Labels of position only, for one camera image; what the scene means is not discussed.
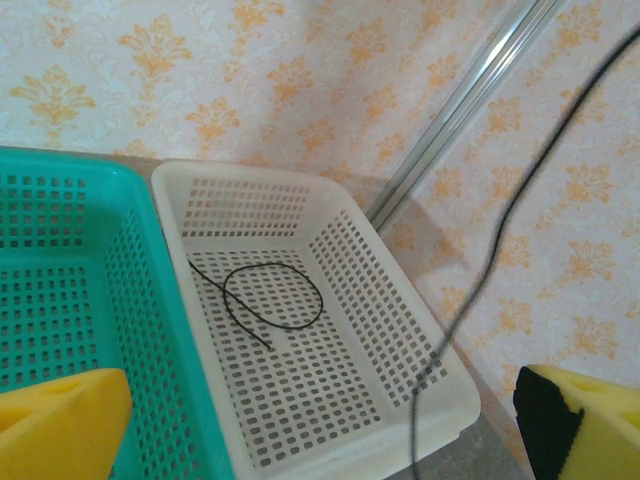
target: floor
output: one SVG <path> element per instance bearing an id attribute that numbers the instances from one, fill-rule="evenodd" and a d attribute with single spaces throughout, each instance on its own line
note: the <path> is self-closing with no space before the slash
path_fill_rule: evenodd
<path id="1" fill-rule="evenodd" d="M 420 462 L 420 480 L 529 480 L 481 415 L 453 443 Z M 387 480 L 413 480 L 403 470 Z"/>

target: sponge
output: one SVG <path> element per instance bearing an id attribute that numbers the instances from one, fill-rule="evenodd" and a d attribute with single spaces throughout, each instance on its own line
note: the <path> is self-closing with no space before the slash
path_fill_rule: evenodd
<path id="1" fill-rule="evenodd" d="M 530 365 L 513 403 L 537 480 L 640 479 L 640 391 Z"/>
<path id="2" fill-rule="evenodd" d="M 122 370 L 0 395 L 0 479 L 105 480 L 131 415 Z"/>

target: basket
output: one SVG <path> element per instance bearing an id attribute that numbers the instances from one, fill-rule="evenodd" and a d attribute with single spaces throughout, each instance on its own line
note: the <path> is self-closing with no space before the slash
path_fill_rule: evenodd
<path id="1" fill-rule="evenodd" d="M 109 478 L 233 478 L 141 177 L 0 149 L 0 258 L 0 393 L 123 368 L 134 409 Z"/>
<path id="2" fill-rule="evenodd" d="M 413 379 L 442 338 L 433 317 L 358 206 L 319 177 L 214 162 L 165 162 L 152 186 L 198 353 L 235 474 L 242 479 L 383 479 L 409 464 Z M 284 262 L 320 289 L 324 313 L 279 330 L 232 305 L 214 281 Z M 240 272 L 228 289 L 275 323 L 307 323 L 318 301 L 282 268 Z M 419 411 L 420 456 L 480 413 L 449 349 Z"/>

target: wallpaper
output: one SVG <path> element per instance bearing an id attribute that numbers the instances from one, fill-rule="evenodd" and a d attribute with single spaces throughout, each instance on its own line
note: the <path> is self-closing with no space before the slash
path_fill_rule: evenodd
<path id="1" fill-rule="evenodd" d="M 386 230 L 442 323 L 479 271 L 501 207 L 580 82 L 640 18 L 636 0 L 570 1 Z M 580 113 L 508 229 L 457 350 L 522 462 L 512 395 L 546 363 L 640 388 L 640 45 Z"/>
<path id="2" fill-rule="evenodd" d="M 364 208 L 514 3 L 0 1 L 0 144 L 301 170 Z"/>

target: cord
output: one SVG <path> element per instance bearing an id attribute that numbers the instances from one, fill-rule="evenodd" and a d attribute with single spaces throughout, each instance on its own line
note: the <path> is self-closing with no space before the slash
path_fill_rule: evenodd
<path id="1" fill-rule="evenodd" d="M 229 314 L 231 319 L 234 322 L 236 322 L 238 324 L 238 326 L 240 328 L 242 328 L 245 332 L 247 332 L 249 335 L 251 335 L 257 341 L 259 341 L 262 345 L 264 345 L 264 347 L 267 350 L 273 350 L 273 347 L 269 343 L 267 343 L 265 340 L 260 338 L 257 334 L 255 334 L 251 329 L 249 329 L 248 327 L 245 327 L 242 323 L 240 323 L 240 320 L 238 320 L 238 317 L 236 317 L 235 313 L 233 313 L 233 310 L 231 309 L 231 306 L 229 305 L 229 297 L 233 298 L 236 302 L 238 302 L 242 307 L 247 309 L 247 311 L 249 313 L 251 313 L 254 317 L 256 317 L 261 322 L 264 322 L 267 325 L 271 325 L 272 327 L 275 327 L 275 328 L 281 328 L 283 330 L 302 330 L 303 328 L 308 328 L 311 325 L 313 325 L 320 318 L 320 316 L 322 315 L 322 312 L 324 310 L 324 298 L 322 296 L 322 293 L 320 293 L 320 289 L 318 288 L 318 286 L 315 283 L 313 283 L 311 281 L 311 279 L 309 277 L 307 277 L 302 271 L 300 271 L 296 267 L 293 267 L 291 265 L 287 265 L 286 263 L 282 263 L 282 262 L 265 262 L 265 263 L 256 263 L 256 264 L 253 264 L 253 265 L 245 265 L 244 267 L 236 268 L 235 270 L 232 270 L 225 277 L 224 283 L 222 285 L 220 285 L 219 283 L 215 282 L 208 275 L 206 275 L 204 272 L 202 272 L 202 270 L 200 270 L 198 267 L 196 267 L 191 262 L 191 260 L 189 260 L 189 266 L 193 269 L 194 272 L 196 272 L 200 276 L 200 278 L 202 278 L 204 281 L 210 283 L 211 285 L 213 285 L 214 287 L 216 287 L 218 290 L 220 290 L 222 292 L 222 301 L 224 302 L 224 307 L 226 308 L 227 313 Z M 292 272 L 300 275 L 302 278 L 304 278 L 307 281 L 307 283 L 309 285 L 311 285 L 311 288 L 313 288 L 313 290 L 315 290 L 316 294 L 318 295 L 318 299 L 320 300 L 320 308 L 318 308 L 318 313 L 316 314 L 315 317 L 313 317 L 312 320 L 310 320 L 309 322 L 307 322 L 307 323 L 305 323 L 303 325 L 294 325 L 294 326 L 280 325 L 278 323 L 273 323 L 273 322 L 267 320 L 266 318 L 264 318 L 259 313 L 257 313 L 255 310 L 253 310 L 244 301 L 242 301 L 242 299 L 240 297 L 238 297 L 234 293 L 230 292 L 229 289 L 227 288 L 227 285 L 229 284 L 229 281 L 233 278 L 233 276 L 235 274 L 243 272 L 245 270 L 253 270 L 253 269 L 257 269 L 257 268 L 266 268 L 266 267 L 286 268 L 286 269 L 291 270 Z"/>
<path id="2" fill-rule="evenodd" d="M 444 337 L 442 338 L 440 344 L 435 349 L 431 360 L 426 365 L 426 367 L 417 375 L 416 377 L 416 387 L 414 387 L 412 393 L 413 396 L 411 398 L 411 418 L 410 418 L 410 439 L 409 439 L 409 448 L 411 454 L 411 472 L 413 474 L 414 480 L 420 480 L 420 472 L 418 471 L 417 464 L 417 413 L 418 413 L 418 401 L 420 398 L 420 392 L 424 386 L 424 381 L 427 372 L 431 371 L 431 368 L 434 366 L 435 362 L 437 362 L 442 356 L 443 352 L 451 343 L 451 340 L 456 335 L 460 324 L 465 319 L 467 313 L 471 307 L 475 304 L 476 300 L 480 296 L 480 294 L 484 291 L 487 286 L 487 282 L 493 273 L 495 268 L 496 259 L 498 257 L 498 253 L 500 252 L 500 247 L 502 245 L 502 240 L 504 236 L 504 232 L 509 224 L 511 215 L 517 206 L 518 202 L 521 200 L 524 192 L 529 187 L 531 181 L 534 179 L 536 175 L 540 172 L 541 167 L 547 161 L 549 154 L 554 150 L 558 140 L 564 134 L 566 128 L 572 122 L 578 110 L 584 103 L 584 101 L 589 97 L 594 87 L 600 82 L 602 77 L 607 73 L 609 68 L 622 56 L 622 54 L 629 48 L 638 38 L 640 37 L 640 25 L 634 27 L 634 29 L 629 33 L 604 59 L 604 61 L 600 64 L 600 66 L 595 70 L 595 72 L 591 75 L 591 77 L 587 80 L 587 82 L 582 87 L 580 94 L 573 101 L 569 109 L 564 113 L 560 121 L 558 122 L 555 130 L 547 140 L 546 144 L 538 154 L 537 159 L 533 162 L 533 164 L 529 167 L 527 173 L 520 179 L 520 183 L 515 190 L 515 193 L 507 203 L 506 207 L 502 212 L 502 216 L 500 217 L 499 222 L 497 223 L 497 227 L 493 233 L 493 241 L 490 249 L 489 256 L 485 261 L 484 268 L 480 275 L 476 278 L 473 288 L 470 293 L 467 295 L 465 301 L 462 303 L 456 315 L 454 316 L 453 321 L 449 328 L 445 331 Z"/>

